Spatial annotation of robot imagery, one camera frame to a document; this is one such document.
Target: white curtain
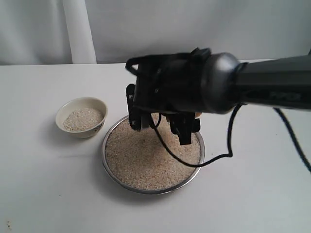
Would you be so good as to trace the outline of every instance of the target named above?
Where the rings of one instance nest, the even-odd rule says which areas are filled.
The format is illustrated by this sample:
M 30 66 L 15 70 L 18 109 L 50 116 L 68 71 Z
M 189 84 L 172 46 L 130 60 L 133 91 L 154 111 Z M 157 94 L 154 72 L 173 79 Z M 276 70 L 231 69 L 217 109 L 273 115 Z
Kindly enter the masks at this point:
M 211 47 L 306 54 L 310 0 L 0 0 L 0 65 L 124 62 Z

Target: metal bowl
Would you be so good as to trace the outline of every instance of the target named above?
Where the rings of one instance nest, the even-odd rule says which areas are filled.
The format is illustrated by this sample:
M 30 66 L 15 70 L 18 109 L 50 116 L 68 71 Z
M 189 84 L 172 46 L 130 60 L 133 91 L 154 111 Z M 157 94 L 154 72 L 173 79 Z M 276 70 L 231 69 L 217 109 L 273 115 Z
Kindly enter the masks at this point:
M 133 192 L 136 192 L 136 193 L 142 193 L 142 194 L 164 194 L 164 193 L 169 193 L 169 192 L 172 192 L 172 191 L 175 191 L 183 186 L 185 186 L 186 184 L 188 184 L 199 172 L 199 170 L 201 169 L 200 167 L 197 167 L 193 173 L 187 178 L 185 179 L 184 181 L 182 181 L 181 183 L 175 185 L 175 186 L 172 186 L 172 187 L 169 187 L 169 188 L 165 188 L 165 189 L 158 189 L 158 190 L 144 190 L 144 189 L 138 189 L 138 188 L 134 188 L 134 187 L 131 187 L 125 183 L 123 183 L 122 181 L 120 181 L 113 173 L 112 171 L 110 170 L 109 166 L 108 166 L 108 163 L 107 163 L 107 160 L 106 160 L 106 155 L 105 155 L 105 150 L 106 150 L 106 144 L 107 144 L 107 141 L 108 141 L 108 138 L 111 134 L 111 132 L 123 121 L 127 120 L 128 119 L 128 116 L 125 116 L 123 117 L 121 120 L 119 120 L 117 123 L 115 123 L 110 129 L 109 131 L 107 132 L 105 138 L 104 138 L 104 141 L 103 141 L 103 146 L 102 146 L 102 151 L 103 151 L 103 166 L 106 170 L 106 172 L 108 173 L 108 175 L 115 181 L 117 182 L 119 185 L 121 185 L 123 188 L 126 188 L 130 191 L 133 191 Z M 205 147 L 204 147 L 204 141 L 203 141 L 203 138 L 201 136 L 200 133 L 195 133 L 195 135 L 197 136 L 198 138 L 198 141 L 199 141 L 199 144 L 200 144 L 200 150 L 201 150 L 201 157 L 200 157 L 200 161 L 199 163 L 202 163 L 204 161 L 204 156 L 205 156 Z

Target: table surface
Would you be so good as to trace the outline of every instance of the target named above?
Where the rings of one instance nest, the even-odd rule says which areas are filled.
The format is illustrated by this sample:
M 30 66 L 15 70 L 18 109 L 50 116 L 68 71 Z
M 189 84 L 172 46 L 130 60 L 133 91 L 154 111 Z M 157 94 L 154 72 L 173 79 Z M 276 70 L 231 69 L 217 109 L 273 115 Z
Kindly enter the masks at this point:
M 115 184 L 101 163 L 103 138 L 127 115 L 125 88 L 135 81 L 124 64 L 4 66 L 0 76 L 1 233 L 311 232 L 311 177 L 271 108 L 241 109 L 233 158 L 178 191 L 146 196 Z M 54 122 L 60 106 L 83 96 L 109 109 L 88 140 Z M 311 113 L 286 114 L 311 159 Z M 206 159 L 226 152 L 228 119 L 201 116 Z

